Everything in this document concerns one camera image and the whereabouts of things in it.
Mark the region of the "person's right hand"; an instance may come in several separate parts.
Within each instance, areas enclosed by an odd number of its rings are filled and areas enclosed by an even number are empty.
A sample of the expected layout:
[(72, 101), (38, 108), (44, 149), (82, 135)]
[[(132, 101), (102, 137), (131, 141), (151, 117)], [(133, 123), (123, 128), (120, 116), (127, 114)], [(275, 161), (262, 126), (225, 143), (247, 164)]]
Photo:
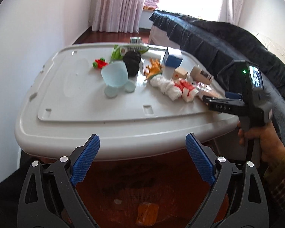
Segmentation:
[(238, 123), (240, 138), (239, 143), (245, 144), (246, 139), (259, 139), (262, 149), (261, 159), (268, 164), (279, 163), (285, 155), (285, 146), (279, 139), (272, 122), (269, 122), (263, 127), (254, 127), (249, 131), (244, 132), (241, 128), (241, 123)]

